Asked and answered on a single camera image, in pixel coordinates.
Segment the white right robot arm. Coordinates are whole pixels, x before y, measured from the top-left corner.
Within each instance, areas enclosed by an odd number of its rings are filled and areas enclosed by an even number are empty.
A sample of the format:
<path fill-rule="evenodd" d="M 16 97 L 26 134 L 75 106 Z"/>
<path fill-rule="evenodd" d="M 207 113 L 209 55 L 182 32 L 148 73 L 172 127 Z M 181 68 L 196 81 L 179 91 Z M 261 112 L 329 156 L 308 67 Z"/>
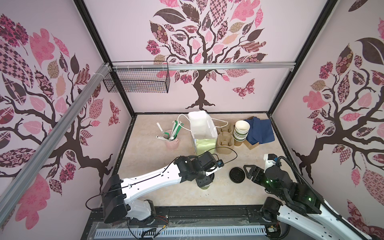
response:
<path fill-rule="evenodd" d="M 245 165 L 244 171 L 249 180 L 270 194 L 261 208 L 264 220 L 285 223 L 317 240 L 373 239 L 334 212 L 307 185 L 295 183 L 279 166 L 263 170 Z"/>

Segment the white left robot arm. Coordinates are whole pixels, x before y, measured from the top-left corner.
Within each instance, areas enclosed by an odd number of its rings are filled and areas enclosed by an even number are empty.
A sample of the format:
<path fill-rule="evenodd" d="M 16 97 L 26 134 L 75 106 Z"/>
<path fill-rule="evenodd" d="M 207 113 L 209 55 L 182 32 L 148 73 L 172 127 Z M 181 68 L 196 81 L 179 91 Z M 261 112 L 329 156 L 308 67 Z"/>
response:
<path fill-rule="evenodd" d="M 224 165 L 222 160 L 205 152 L 199 156 L 179 156 L 162 169 L 134 178 L 121 179 L 119 175 L 113 175 L 101 192 L 104 223 L 114 223 L 124 217 L 138 221 L 153 219 L 153 202 L 141 201 L 140 197 L 183 182 L 196 181 L 206 187 L 212 183 L 211 175 Z"/>

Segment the green paper coffee cup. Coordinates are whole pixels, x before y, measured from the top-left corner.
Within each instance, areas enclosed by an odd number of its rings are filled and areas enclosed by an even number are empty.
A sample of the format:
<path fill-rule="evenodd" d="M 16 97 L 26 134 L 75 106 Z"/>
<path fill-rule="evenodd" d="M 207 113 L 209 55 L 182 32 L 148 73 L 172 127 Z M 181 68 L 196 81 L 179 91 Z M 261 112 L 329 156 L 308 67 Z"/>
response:
<path fill-rule="evenodd" d="M 196 183 L 199 188 L 202 190 L 206 190 L 213 183 L 215 178 L 215 174 L 211 174 L 209 176 L 205 176 L 203 179 L 196 179 Z"/>

